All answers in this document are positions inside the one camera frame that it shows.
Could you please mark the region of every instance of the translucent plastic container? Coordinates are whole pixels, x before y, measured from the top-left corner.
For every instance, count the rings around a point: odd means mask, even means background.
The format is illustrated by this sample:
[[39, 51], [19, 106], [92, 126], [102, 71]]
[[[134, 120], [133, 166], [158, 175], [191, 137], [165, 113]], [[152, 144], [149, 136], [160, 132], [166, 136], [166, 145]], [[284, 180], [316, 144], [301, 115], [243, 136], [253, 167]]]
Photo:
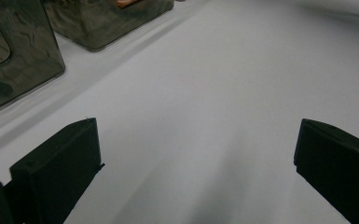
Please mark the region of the translucent plastic container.
[[173, 0], [45, 0], [51, 25], [90, 51], [173, 8]]
[[0, 105], [63, 73], [39, 0], [0, 0]]

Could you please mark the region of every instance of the white table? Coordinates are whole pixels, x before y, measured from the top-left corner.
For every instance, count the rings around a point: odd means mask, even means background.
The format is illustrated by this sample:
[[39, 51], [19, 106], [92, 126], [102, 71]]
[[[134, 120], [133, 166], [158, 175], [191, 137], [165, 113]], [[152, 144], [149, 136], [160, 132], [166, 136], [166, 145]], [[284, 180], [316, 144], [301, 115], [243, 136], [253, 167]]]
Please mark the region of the white table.
[[98, 120], [106, 166], [65, 223], [348, 223], [296, 173], [302, 119], [359, 137], [359, 0], [187, 0], [0, 111], [0, 181]]

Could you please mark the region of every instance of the white surface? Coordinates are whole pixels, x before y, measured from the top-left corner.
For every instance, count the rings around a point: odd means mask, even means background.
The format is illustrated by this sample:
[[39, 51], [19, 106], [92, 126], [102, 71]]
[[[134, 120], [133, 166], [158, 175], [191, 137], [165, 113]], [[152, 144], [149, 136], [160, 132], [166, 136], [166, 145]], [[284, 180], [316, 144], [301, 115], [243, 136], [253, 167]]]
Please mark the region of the white surface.
[[104, 169], [65, 223], [348, 223], [296, 173], [302, 119], [359, 137], [359, 0], [190, 1], [0, 111], [0, 180], [98, 120]]

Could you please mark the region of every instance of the dark plastic box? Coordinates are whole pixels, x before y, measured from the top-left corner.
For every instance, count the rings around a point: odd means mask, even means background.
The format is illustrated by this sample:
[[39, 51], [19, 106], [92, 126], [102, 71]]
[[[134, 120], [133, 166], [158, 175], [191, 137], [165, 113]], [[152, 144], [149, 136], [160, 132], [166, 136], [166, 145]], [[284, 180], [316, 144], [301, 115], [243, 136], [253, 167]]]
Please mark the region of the dark plastic box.
[[0, 105], [63, 73], [39, 0], [0, 0]]
[[90, 51], [109, 43], [173, 8], [173, 0], [45, 0], [51, 25]]

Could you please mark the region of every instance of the orange object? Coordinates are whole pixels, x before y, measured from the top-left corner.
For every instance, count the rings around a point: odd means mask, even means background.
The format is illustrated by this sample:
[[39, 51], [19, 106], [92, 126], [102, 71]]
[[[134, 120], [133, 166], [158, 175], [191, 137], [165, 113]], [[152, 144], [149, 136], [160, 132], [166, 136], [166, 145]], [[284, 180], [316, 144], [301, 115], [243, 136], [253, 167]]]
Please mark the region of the orange object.
[[137, 1], [139, 1], [139, 0], [116, 0], [116, 6], [117, 7], [126, 7], [129, 4], [132, 4]]

